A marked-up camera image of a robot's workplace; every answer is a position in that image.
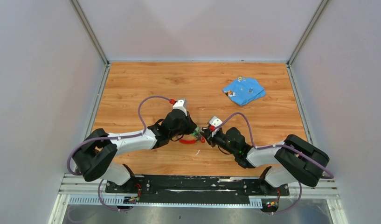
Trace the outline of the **bunch of coloured keys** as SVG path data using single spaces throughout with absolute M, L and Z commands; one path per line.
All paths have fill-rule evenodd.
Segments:
M 194 136 L 194 141 L 195 142 L 201 142 L 201 143 L 205 143 L 205 138 L 202 136 L 202 131 L 201 131 L 201 128 L 200 127 L 197 127 L 195 128 L 195 130 L 192 132 L 192 136 Z

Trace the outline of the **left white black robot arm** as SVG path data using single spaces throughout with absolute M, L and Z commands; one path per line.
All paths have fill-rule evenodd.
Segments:
M 115 163 L 113 159 L 116 156 L 160 148 L 173 137 L 190 135 L 196 128 L 189 112 L 173 109 L 164 119 L 138 132 L 118 134 L 96 129 L 70 154 L 69 159 L 78 168 L 76 175 L 81 175 L 86 182 L 104 179 L 129 193 L 135 188 L 133 173 L 127 165 Z

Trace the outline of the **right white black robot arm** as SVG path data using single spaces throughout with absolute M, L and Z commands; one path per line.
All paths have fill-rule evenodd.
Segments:
M 294 134 L 276 144 L 261 147 L 246 143 L 245 137 L 235 127 L 225 133 L 213 127 L 204 127 L 201 134 L 211 147 L 217 146 L 233 155 L 242 168 L 270 165 L 259 177 L 259 189 L 265 195 L 292 182 L 315 187 L 323 173 L 328 172 L 329 156 Z

